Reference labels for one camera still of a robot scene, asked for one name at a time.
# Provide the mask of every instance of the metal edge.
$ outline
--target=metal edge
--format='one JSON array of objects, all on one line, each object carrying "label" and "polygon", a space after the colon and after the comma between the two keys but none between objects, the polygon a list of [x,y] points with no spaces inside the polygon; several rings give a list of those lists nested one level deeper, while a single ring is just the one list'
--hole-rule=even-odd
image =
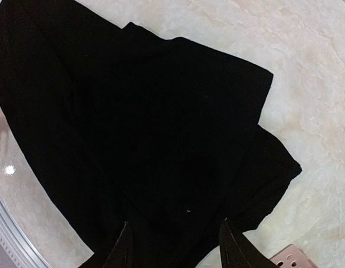
[{"label": "metal edge", "polygon": [[0,244],[18,268],[50,268],[0,200]]}]

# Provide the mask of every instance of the pink object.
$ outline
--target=pink object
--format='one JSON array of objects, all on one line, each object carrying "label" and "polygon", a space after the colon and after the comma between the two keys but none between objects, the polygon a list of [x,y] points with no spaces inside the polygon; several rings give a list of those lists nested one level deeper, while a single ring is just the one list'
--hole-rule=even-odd
[{"label": "pink object", "polygon": [[281,268],[318,268],[303,251],[290,244],[270,259]]}]

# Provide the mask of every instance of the black skirt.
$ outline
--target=black skirt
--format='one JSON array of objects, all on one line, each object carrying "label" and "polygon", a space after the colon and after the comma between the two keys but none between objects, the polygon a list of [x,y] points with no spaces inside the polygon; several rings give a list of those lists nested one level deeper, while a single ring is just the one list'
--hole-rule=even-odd
[{"label": "black skirt", "polygon": [[258,126],[272,74],[72,0],[3,0],[0,106],[53,203],[93,250],[129,221],[133,266],[195,267],[223,218],[271,213],[301,172]]}]

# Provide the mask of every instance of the black cloth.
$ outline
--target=black cloth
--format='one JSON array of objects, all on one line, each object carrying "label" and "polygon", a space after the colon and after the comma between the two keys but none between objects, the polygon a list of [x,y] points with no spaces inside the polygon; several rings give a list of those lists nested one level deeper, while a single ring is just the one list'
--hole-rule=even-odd
[{"label": "black cloth", "polygon": [[221,220],[256,228],[301,172],[257,125],[272,74],[182,37],[123,29],[72,0],[3,0],[0,106],[47,194],[99,251],[194,267]]}]

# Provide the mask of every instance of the beige marble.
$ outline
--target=beige marble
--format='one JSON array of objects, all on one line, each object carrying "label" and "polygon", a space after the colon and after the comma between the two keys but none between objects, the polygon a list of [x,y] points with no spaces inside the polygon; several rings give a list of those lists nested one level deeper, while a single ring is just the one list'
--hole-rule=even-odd
[{"label": "beige marble", "polygon": [[[341,0],[80,0],[123,27],[184,36],[275,74],[260,124],[303,173],[247,237],[270,257],[289,243],[320,268],[345,267],[345,3]],[[4,167],[13,165],[13,175]],[[27,166],[0,111],[0,196],[52,267],[92,254]],[[220,267],[218,249],[200,268]]]}]

